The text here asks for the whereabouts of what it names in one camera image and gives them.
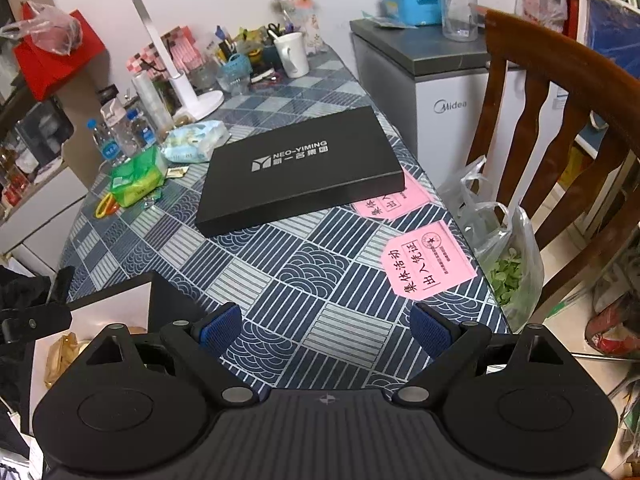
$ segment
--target pink card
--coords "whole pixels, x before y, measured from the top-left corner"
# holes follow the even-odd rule
[[[391,238],[380,261],[394,292],[415,301],[476,276],[443,220]]]
[[[354,202],[353,206],[360,216],[395,220],[432,201],[431,195],[420,182],[415,180],[407,170],[404,168],[402,170],[404,171],[404,191]]]

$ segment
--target wooden chair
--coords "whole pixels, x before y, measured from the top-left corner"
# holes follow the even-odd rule
[[[486,47],[491,54],[489,79],[468,161],[487,155],[504,87],[507,61],[526,70],[525,107],[516,123],[497,200],[508,204],[538,138],[540,108],[553,81],[568,91],[562,126],[546,149],[522,199],[529,218],[538,210],[564,171],[576,135],[593,110],[607,123],[598,155],[571,184],[536,232],[542,250],[596,199],[607,175],[631,150],[640,155],[640,82],[609,59],[561,34],[516,16],[487,10]],[[542,322],[549,311],[581,280],[589,266],[602,268],[626,242],[640,221],[640,187],[588,245],[544,286],[530,322]]]

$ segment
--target clear plastic jug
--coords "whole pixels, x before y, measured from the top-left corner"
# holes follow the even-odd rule
[[[440,0],[442,33],[454,41],[478,37],[478,0]]]

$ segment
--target green package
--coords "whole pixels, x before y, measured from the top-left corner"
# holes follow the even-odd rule
[[[135,204],[164,184],[167,163],[157,146],[111,170],[111,193],[122,207]]]

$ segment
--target blue storage bin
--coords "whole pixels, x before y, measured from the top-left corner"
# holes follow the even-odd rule
[[[385,0],[386,15],[407,25],[442,23],[440,0]]]

